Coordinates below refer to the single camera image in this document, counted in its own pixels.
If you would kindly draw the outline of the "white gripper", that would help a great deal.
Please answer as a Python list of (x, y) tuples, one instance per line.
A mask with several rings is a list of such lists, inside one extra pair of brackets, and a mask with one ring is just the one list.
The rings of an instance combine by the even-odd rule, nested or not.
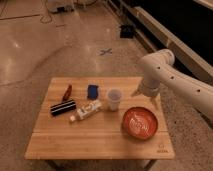
[(131, 97), (135, 97), (140, 95), (141, 93), (147, 97), (152, 97), (151, 98), (151, 103), (153, 106), (158, 109), (158, 103), (156, 100), (156, 96), (159, 93), (159, 86), (160, 82), (156, 81), (152, 78), (144, 77), (141, 79), (141, 82), (139, 84), (139, 89), (135, 90), (132, 94)]

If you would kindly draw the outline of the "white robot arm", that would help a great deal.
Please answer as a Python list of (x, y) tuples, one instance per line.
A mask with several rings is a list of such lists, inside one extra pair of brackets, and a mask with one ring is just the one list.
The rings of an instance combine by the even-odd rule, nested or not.
[(149, 53), (139, 60), (143, 77), (132, 95), (156, 97), (164, 84), (189, 101), (213, 124), (213, 86), (194, 79), (173, 67), (175, 56), (169, 49)]

